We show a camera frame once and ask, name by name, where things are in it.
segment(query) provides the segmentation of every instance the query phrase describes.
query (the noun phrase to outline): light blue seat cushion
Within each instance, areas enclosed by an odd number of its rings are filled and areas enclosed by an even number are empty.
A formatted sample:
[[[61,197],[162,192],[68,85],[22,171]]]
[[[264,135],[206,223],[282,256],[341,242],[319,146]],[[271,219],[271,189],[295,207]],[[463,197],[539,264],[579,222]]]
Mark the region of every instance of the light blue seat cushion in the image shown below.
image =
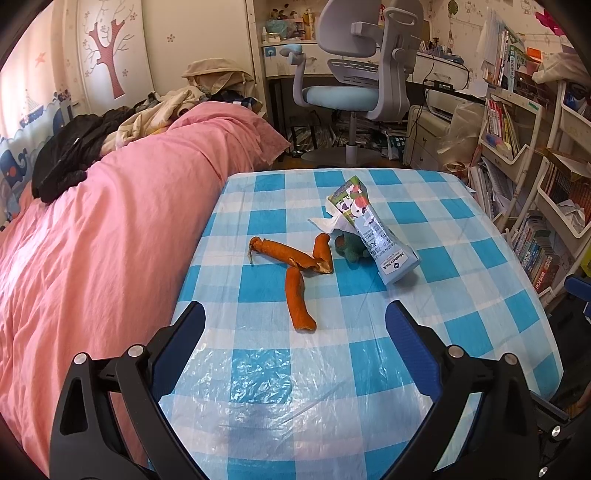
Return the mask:
[[[378,104],[379,92],[374,88],[348,86],[318,86],[304,89],[304,100],[312,105],[345,110],[369,112]]]

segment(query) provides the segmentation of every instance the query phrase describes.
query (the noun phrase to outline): clothing pile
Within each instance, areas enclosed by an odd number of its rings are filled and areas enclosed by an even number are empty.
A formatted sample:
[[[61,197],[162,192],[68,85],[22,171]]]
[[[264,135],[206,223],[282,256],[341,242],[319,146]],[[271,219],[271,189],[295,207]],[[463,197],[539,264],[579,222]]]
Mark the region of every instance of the clothing pile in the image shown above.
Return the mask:
[[[86,170],[93,163],[135,140],[166,132],[201,102],[234,103],[255,113],[262,109],[262,103],[252,96],[254,79],[232,60],[195,61],[182,76],[188,86],[164,96],[152,92],[133,108],[121,107],[103,116],[74,117],[39,152],[33,168],[33,197],[47,204],[53,202],[86,180]]]
[[[255,79],[238,63],[228,59],[205,59],[194,61],[182,75],[189,85],[199,88],[215,102],[235,103],[255,113],[262,103],[253,97]]]

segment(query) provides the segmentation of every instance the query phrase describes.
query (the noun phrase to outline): pink duvet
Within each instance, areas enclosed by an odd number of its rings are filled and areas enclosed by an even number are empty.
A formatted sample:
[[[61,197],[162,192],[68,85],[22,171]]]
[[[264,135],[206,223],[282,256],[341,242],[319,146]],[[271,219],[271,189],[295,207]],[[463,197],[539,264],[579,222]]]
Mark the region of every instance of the pink duvet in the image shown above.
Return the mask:
[[[52,205],[23,195],[0,237],[0,413],[45,472],[74,355],[119,356],[168,325],[227,177],[287,145],[246,108],[208,102],[107,155]]]

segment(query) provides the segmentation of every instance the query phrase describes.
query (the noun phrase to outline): beige blanket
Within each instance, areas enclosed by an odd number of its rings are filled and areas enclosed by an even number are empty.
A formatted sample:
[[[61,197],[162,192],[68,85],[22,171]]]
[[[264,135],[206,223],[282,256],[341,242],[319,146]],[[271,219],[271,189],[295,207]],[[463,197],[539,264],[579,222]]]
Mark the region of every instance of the beige blanket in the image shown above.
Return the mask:
[[[128,118],[116,132],[111,133],[103,143],[100,156],[123,148],[138,138],[163,131],[171,125],[184,110],[189,110],[203,100],[205,94],[194,86],[172,90],[161,98],[161,103]]]

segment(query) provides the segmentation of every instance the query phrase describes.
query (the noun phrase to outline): office chair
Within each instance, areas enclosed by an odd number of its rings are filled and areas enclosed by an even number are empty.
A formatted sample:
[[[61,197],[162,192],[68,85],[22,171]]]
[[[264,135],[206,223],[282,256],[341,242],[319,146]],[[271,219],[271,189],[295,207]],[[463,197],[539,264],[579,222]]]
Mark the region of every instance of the office chair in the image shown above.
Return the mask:
[[[344,148],[315,150],[304,160],[355,166],[379,158],[378,152],[360,150],[355,142],[357,115],[379,122],[399,122],[410,106],[406,79],[414,71],[421,43],[423,6],[419,0],[394,0],[384,10],[385,27],[378,26],[381,0],[329,0],[316,30],[322,50],[343,57],[368,58],[381,49],[379,66],[354,60],[329,60],[329,68],[342,86],[303,88],[306,54],[300,44],[284,46],[280,53],[297,65],[294,101],[351,112],[349,142]]]

